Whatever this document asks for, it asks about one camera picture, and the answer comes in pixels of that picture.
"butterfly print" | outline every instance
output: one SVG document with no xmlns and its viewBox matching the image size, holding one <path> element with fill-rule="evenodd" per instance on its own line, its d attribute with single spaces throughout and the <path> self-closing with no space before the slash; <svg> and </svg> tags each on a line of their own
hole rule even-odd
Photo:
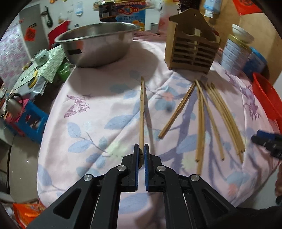
<svg viewBox="0 0 282 229">
<path fill-rule="evenodd" d="M 75 97 L 71 95 L 67 95 L 68 98 L 74 101 L 74 105 L 72 105 L 66 114 L 64 115 L 64 118 L 67 118 L 69 116 L 75 115 L 77 112 L 81 113 L 86 111 L 89 107 L 89 104 L 85 102 L 85 100 L 90 99 L 91 95 L 83 95 L 81 97 Z"/>
</svg>

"red chinese new year decoration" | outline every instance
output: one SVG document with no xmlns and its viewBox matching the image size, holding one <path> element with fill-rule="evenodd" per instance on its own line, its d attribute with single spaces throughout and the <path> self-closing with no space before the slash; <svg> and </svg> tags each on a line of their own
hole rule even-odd
<svg viewBox="0 0 282 229">
<path fill-rule="evenodd" d="M 238 13 L 242 16 L 245 14 L 262 13 L 251 0 L 233 0 Z"/>
<path fill-rule="evenodd" d="M 25 41 L 34 41 L 35 33 L 36 33 L 36 29 L 27 28 L 27 31 L 25 33 Z"/>
</svg>

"door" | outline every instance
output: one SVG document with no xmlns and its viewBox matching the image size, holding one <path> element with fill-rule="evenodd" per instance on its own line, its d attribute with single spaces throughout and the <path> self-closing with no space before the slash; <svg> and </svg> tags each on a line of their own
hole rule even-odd
<svg viewBox="0 0 282 229">
<path fill-rule="evenodd" d="M 48 49 L 49 46 L 40 13 L 39 4 L 26 8 L 19 13 L 20 20 L 23 20 L 21 23 L 23 36 L 25 36 L 28 27 L 32 27 L 36 30 L 34 41 L 25 41 L 31 57 L 42 49 Z"/>
</svg>

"metal basin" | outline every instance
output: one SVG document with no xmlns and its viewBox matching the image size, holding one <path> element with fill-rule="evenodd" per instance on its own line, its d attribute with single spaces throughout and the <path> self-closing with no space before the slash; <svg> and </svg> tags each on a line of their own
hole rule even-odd
<svg viewBox="0 0 282 229">
<path fill-rule="evenodd" d="M 128 51 L 134 31 L 131 23 L 101 22 L 83 26 L 59 35 L 66 58 L 78 67 L 98 67 L 122 58 Z"/>
</svg>

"metal bolt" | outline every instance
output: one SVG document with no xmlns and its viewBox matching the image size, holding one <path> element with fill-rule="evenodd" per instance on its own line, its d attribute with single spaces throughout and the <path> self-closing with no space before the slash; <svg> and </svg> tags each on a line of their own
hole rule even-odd
<svg viewBox="0 0 282 229">
<path fill-rule="evenodd" d="M 85 176 L 83 177 L 83 179 L 84 179 L 85 181 L 90 181 L 90 180 L 92 180 L 92 178 L 93 178 L 93 176 L 90 175 L 90 174 L 87 174 L 87 175 L 85 175 Z"/>
<path fill-rule="evenodd" d="M 200 179 L 200 177 L 198 175 L 196 175 L 196 174 L 191 176 L 191 180 L 192 181 L 198 181 L 199 179 Z"/>
<path fill-rule="evenodd" d="M 118 166 L 118 171 L 124 171 L 126 170 L 126 166 L 125 165 L 119 165 Z"/>
<path fill-rule="evenodd" d="M 164 165 L 160 165 L 157 167 L 157 170 L 160 171 L 160 172 L 163 172 L 165 171 L 166 167 Z"/>
</svg>

